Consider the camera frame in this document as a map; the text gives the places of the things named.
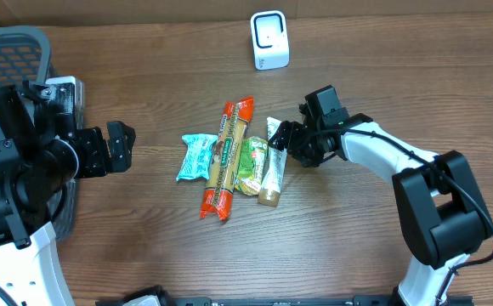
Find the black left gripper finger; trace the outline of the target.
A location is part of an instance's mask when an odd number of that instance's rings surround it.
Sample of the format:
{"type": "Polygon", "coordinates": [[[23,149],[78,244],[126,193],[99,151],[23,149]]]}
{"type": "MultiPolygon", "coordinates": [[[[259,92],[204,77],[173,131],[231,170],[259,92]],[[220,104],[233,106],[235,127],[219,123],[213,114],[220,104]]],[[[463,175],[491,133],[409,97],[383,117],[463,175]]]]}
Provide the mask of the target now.
{"type": "Polygon", "coordinates": [[[110,137],[107,143],[110,147],[121,143],[127,149],[133,148],[136,139],[136,133],[133,127],[129,127],[121,121],[107,122],[106,126],[110,137]]]}
{"type": "Polygon", "coordinates": [[[110,167],[113,173],[125,173],[132,165],[131,148],[125,138],[107,141],[110,152],[110,167]]]}

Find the green snack packet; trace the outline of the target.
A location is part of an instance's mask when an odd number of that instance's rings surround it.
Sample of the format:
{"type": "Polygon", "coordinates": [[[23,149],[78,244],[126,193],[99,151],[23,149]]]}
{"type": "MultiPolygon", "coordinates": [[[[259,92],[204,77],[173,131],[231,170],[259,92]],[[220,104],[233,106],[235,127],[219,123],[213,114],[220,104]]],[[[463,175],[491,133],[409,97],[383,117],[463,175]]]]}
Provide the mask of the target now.
{"type": "Polygon", "coordinates": [[[264,178],[267,141],[250,137],[243,141],[235,188],[247,196],[257,196],[264,178]]]}

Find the orange spaghetti packet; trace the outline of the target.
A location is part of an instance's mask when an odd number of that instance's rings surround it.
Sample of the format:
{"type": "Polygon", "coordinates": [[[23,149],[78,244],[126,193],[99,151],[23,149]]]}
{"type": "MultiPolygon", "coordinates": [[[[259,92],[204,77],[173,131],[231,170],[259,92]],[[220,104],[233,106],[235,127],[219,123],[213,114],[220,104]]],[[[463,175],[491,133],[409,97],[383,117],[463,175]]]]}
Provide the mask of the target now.
{"type": "Polygon", "coordinates": [[[201,218],[216,214],[228,218],[232,208],[241,147],[254,112],[254,98],[228,101],[221,117],[218,139],[212,148],[209,179],[203,191],[201,218]]]}

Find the white tube with gold cap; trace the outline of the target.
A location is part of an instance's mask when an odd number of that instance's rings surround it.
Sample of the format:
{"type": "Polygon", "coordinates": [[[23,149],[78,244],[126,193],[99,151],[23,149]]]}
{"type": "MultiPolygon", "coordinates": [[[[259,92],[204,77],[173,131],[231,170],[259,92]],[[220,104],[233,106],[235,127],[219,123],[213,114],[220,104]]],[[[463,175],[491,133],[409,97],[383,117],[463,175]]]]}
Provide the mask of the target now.
{"type": "Polygon", "coordinates": [[[267,171],[263,177],[261,190],[258,194],[258,203],[276,207],[279,203],[287,154],[284,150],[268,148],[267,171]]]}

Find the mint green wipes packet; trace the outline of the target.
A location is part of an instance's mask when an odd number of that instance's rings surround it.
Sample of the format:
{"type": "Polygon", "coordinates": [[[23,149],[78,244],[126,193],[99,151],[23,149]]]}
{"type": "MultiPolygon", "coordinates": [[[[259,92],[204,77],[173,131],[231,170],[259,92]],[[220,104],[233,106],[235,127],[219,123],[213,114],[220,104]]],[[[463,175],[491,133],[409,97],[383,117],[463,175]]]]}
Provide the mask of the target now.
{"type": "Polygon", "coordinates": [[[182,166],[176,177],[180,180],[209,179],[209,168],[213,155],[213,146],[217,135],[198,133],[186,134],[182,140],[187,146],[182,166]]]}

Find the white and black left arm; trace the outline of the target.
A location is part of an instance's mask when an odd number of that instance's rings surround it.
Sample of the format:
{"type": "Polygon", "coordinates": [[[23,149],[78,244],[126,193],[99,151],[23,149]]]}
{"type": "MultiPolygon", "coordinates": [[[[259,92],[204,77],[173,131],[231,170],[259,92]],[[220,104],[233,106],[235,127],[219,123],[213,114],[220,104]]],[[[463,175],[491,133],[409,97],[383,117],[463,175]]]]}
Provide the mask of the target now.
{"type": "Polygon", "coordinates": [[[0,305],[70,305],[54,220],[75,179],[126,172],[133,128],[77,127],[72,83],[0,87],[0,305]]]}

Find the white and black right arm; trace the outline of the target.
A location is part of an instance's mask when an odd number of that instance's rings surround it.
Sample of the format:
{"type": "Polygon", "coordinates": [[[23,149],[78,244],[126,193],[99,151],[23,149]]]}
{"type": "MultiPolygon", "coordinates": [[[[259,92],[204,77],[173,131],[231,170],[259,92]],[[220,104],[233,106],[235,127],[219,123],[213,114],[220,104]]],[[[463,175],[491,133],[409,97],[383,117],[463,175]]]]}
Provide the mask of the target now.
{"type": "Polygon", "coordinates": [[[304,167],[337,156],[393,187],[412,257],[388,304],[472,304],[471,297],[451,297],[448,289],[460,269],[493,259],[493,221],[463,154],[420,150],[364,114],[346,119],[307,115],[303,122],[281,122],[269,132],[269,145],[304,167]]]}

